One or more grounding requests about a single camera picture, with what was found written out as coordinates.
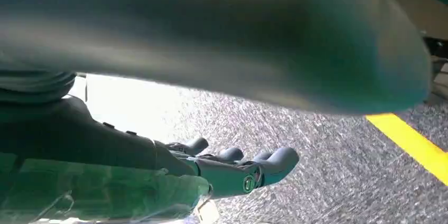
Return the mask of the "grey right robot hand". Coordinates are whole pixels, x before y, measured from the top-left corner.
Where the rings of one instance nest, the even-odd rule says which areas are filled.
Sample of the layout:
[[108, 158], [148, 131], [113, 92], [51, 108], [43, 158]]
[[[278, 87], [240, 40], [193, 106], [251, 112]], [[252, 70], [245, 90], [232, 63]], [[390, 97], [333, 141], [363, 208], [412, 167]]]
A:
[[410, 108], [432, 84], [395, 0], [1, 0], [1, 223], [183, 219], [299, 161], [116, 130], [69, 96], [78, 73], [343, 115]]

